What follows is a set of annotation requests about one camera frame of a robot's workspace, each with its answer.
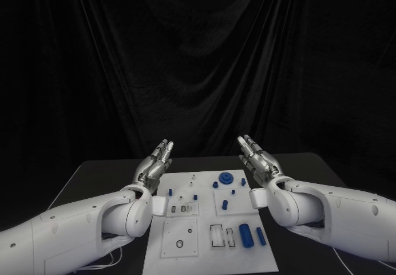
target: black curtain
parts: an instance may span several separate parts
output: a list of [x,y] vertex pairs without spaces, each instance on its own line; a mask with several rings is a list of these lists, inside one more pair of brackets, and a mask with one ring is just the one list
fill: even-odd
[[237,155],[249,134],[273,154],[315,152],[348,186],[389,190],[394,4],[1,6],[1,194],[29,205],[4,227],[46,209],[85,160],[144,158],[164,138],[177,158]]

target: tabletop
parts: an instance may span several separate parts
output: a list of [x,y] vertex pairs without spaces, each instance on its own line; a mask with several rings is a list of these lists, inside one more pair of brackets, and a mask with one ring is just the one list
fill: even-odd
[[[330,186],[347,187],[324,160],[315,154],[297,153],[273,156],[281,164],[285,175],[292,179]],[[83,162],[50,208],[118,191],[131,183],[134,170],[141,161],[140,159],[122,159]],[[259,188],[252,178],[252,173],[237,156],[173,158],[167,173],[239,169],[245,171],[250,188]],[[279,268],[279,272],[263,274],[350,274],[331,247],[294,234],[279,226],[271,217],[268,208],[259,210],[259,217]],[[82,270],[76,274],[141,274],[148,234],[150,228],[145,234],[122,247],[122,260],[115,266],[102,270]],[[340,250],[337,252],[354,275],[373,273],[394,274],[394,271],[379,262],[363,259]],[[119,249],[114,251],[114,256],[117,260]],[[92,264],[105,265],[109,261],[109,256],[105,256]]]

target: white cable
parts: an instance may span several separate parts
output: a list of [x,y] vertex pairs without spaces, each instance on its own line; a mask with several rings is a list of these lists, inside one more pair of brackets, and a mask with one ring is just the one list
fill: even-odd
[[396,268],[394,267],[392,267],[390,265],[387,265],[384,262],[381,262],[381,261],[377,261],[377,262],[380,262],[383,265],[386,265],[389,268],[392,268],[392,269],[394,269],[396,270]]
[[340,259],[340,261],[341,261],[341,263],[343,263],[343,265],[344,265],[344,268],[348,270],[348,267],[347,267],[347,265],[344,264],[344,262],[343,262],[343,260],[341,260],[341,258],[340,258],[340,255],[338,255],[338,253],[337,253],[334,247],[333,247],[333,250],[334,250],[334,252],[335,252],[335,254],[337,254],[337,257],[338,257],[338,259]]
[[112,263],[114,261],[114,257],[112,257],[112,254],[109,253],[109,256],[111,256],[111,263],[108,265],[89,265],[89,266],[85,266],[82,268],[79,268],[75,273],[79,271],[79,270],[98,270],[98,269],[104,269],[104,268],[108,268],[109,266],[114,266],[119,263],[119,260],[122,259],[122,247],[119,247],[119,259],[115,263]]

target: task board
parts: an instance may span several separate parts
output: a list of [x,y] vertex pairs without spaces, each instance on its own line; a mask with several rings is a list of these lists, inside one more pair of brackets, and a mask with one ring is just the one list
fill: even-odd
[[[227,184],[219,180],[225,172],[233,177]],[[252,208],[249,190],[243,170],[163,175],[157,195],[168,198],[167,216],[153,216],[144,275],[279,271],[258,210]],[[250,229],[250,247],[245,247],[250,245],[246,245],[246,225],[242,232],[245,242],[242,240],[242,224],[248,224]]]

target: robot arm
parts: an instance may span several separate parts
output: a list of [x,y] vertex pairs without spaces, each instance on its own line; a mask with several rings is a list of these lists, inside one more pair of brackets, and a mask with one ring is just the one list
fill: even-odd
[[294,180],[250,137],[237,141],[240,160],[263,187],[250,190],[253,208],[268,206],[276,223],[295,234],[360,257],[396,262],[396,202],[364,191]]
[[0,232],[1,274],[68,274],[142,236],[151,216],[167,211],[167,198],[151,193],[171,164],[171,148],[164,140],[121,191],[57,206]]

